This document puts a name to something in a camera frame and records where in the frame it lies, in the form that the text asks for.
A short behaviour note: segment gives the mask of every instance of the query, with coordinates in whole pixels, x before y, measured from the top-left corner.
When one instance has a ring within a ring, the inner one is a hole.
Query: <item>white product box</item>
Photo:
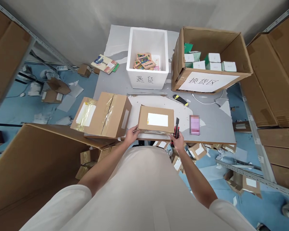
[[[193,68],[195,69],[206,69],[205,61],[193,62]]]
[[[235,62],[223,61],[222,71],[237,72],[237,67],[235,66]]]
[[[134,69],[136,54],[151,53],[159,59],[159,71]],[[161,90],[169,73],[166,30],[131,27],[126,71],[132,88]]]

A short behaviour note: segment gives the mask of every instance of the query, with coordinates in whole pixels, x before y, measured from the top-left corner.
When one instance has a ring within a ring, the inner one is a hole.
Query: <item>open cardboard box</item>
[[[219,53],[221,61],[235,62],[237,72],[201,70],[185,67],[184,43],[200,51],[200,60],[208,53]],[[183,27],[171,62],[172,91],[215,94],[253,73],[243,36],[240,32]]]
[[[69,126],[24,124],[0,158],[0,230],[19,230],[55,193],[76,184],[87,145],[108,150],[116,143],[86,139]]]

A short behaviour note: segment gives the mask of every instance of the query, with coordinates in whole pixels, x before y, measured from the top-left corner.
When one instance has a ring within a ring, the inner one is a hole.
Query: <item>table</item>
[[[167,33],[170,67],[171,57],[173,55],[179,33],[173,31],[167,31]],[[171,68],[169,68],[169,74],[162,90],[133,89],[131,87],[126,71],[129,34],[130,27],[111,25],[104,55],[113,60],[116,60],[120,64],[120,67],[116,72],[112,72],[110,75],[102,71],[100,72],[93,98],[98,100],[101,92],[126,95],[127,93],[134,92],[162,91],[166,92],[169,98],[171,98],[174,94],[178,94],[182,98],[187,99],[188,103],[190,104],[189,109],[193,111],[193,115],[199,115],[201,119],[200,135],[190,135],[189,129],[180,130],[186,142],[235,144],[236,141],[232,127],[232,119],[226,90],[218,92],[214,95],[194,94],[195,98],[202,103],[213,103],[215,99],[218,98],[225,99],[225,102],[221,105],[221,107],[216,103],[202,104],[196,101],[191,93],[171,91]],[[155,141],[169,140],[163,135],[156,134],[142,134],[139,139]]]

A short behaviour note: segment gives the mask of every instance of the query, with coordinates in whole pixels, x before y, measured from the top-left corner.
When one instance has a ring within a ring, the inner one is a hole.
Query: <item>white wall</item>
[[[289,8],[289,0],[0,0],[72,64],[103,54],[110,25],[179,31],[241,31],[246,43]]]

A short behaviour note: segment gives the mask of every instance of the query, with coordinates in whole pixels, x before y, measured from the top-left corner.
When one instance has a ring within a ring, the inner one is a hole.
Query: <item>blue floor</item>
[[[33,75],[40,79],[41,71],[47,69],[44,65],[29,64],[32,67]],[[39,96],[24,96],[7,98],[4,100],[0,108],[0,123],[5,124],[22,124],[31,123],[34,120],[34,115],[42,113],[44,116],[50,117],[49,124],[54,124],[56,121],[63,117],[70,116],[74,118],[77,109],[83,97],[92,98],[97,84],[98,76],[91,74],[89,78],[79,76],[77,73],[65,71],[60,73],[61,79],[65,83],[71,83],[79,80],[78,84],[84,88],[84,91],[76,98],[75,103],[68,112],[57,110],[58,104],[47,104],[41,102]],[[11,87],[7,97],[17,96],[24,89],[26,85],[15,82]],[[228,90],[228,98],[230,107],[235,107],[235,111],[231,111],[232,120],[247,120],[247,114],[242,101],[242,95],[238,84],[233,85]],[[13,139],[18,132],[17,127],[1,127],[3,131],[5,144],[0,146],[0,151],[5,150],[9,142]],[[258,155],[256,152],[253,137],[250,133],[235,133],[237,147],[248,152],[247,161],[252,162],[254,165],[260,166]],[[211,157],[205,156],[197,161],[198,168],[205,168],[215,165],[215,158],[218,152],[210,150]],[[184,174],[180,173],[181,178],[189,187],[187,178]],[[233,198],[237,197],[237,208],[247,218],[247,220],[254,226],[258,223],[264,223],[272,231],[274,230],[289,230],[289,219],[284,217],[281,213],[281,206],[289,200],[288,197],[282,193],[275,191],[272,188],[261,186],[262,199],[252,195],[251,193],[244,192],[240,197],[237,193],[233,192],[224,179],[217,179],[210,181],[211,186],[215,190],[218,198],[233,202]]]

